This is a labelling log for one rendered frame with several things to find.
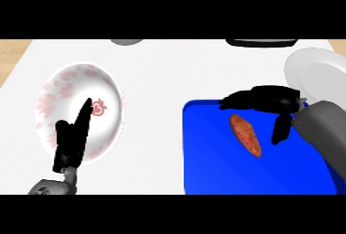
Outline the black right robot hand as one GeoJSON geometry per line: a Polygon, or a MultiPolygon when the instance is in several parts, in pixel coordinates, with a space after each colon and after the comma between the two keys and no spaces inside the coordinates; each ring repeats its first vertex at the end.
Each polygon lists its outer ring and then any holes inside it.
{"type": "Polygon", "coordinates": [[[291,115],[300,111],[300,91],[277,85],[262,85],[240,90],[219,101],[220,110],[254,110],[277,114],[272,132],[272,145],[288,139],[291,115]]]}

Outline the orange sweet potato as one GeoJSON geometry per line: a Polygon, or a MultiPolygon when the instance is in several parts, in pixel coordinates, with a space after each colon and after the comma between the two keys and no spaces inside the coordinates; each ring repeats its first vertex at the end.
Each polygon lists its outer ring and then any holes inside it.
{"type": "Polygon", "coordinates": [[[262,157],[260,141],[250,122],[238,114],[232,114],[229,125],[247,152],[256,157],[262,157]]]}

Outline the grey round object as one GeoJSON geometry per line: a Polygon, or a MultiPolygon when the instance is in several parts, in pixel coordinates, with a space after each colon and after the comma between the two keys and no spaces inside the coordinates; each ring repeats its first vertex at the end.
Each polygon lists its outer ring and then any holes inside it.
{"type": "Polygon", "coordinates": [[[132,46],[142,41],[144,39],[111,39],[111,42],[120,46],[132,46]]]}

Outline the white plate with pink flowers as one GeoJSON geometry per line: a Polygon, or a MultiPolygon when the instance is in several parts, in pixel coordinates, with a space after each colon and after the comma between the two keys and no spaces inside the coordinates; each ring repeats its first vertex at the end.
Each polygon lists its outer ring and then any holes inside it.
{"type": "Polygon", "coordinates": [[[92,99],[86,152],[81,165],[96,163],[110,153],[124,121],[124,98],[110,71],[92,62],[65,65],[43,84],[37,99],[36,125],[40,142],[49,155],[55,155],[55,123],[75,118],[92,99]]]}

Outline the black appliance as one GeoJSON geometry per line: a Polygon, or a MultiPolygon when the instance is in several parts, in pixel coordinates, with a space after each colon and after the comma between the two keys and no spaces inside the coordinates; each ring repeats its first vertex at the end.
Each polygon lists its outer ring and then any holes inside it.
{"type": "Polygon", "coordinates": [[[234,47],[246,47],[246,48],[284,48],[291,47],[297,40],[296,39],[284,39],[284,40],[244,40],[244,39],[228,39],[226,42],[234,47]]]}

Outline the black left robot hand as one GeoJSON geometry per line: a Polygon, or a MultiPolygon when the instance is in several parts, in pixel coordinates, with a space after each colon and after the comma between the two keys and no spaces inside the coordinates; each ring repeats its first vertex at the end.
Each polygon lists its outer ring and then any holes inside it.
{"type": "Polygon", "coordinates": [[[55,123],[56,149],[53,171],[56,173],[61,173],[64,168],[77,168],[83,162],[92,112],[92,99],[87,98],[74,123],[68,123],[65,120],[59,120],[55,123]]]}

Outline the plain white plate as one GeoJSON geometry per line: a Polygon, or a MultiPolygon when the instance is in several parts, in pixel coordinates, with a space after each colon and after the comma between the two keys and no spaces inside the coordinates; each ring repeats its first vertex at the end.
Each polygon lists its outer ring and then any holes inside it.
{"type": "Polygon", "coordinates": [[[287,58],[284,75],[308,104],[331,101],[346,111],[346,56],[324,48],[302,48],[287,58]]]}

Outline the blue tray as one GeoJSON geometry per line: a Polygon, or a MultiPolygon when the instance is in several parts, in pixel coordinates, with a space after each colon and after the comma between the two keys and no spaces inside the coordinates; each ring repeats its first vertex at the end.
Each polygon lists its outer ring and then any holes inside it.
{"type": "Polygon", "coordinates": [[[216,100],[189,101],[182,111],[183,186],[188,194],[334,195],[343,181],[297,132],[272,144],[275,115],[219,109],[216,100]],[[250,121],[262,156],[244,149],[229,115],[250,121]]]}

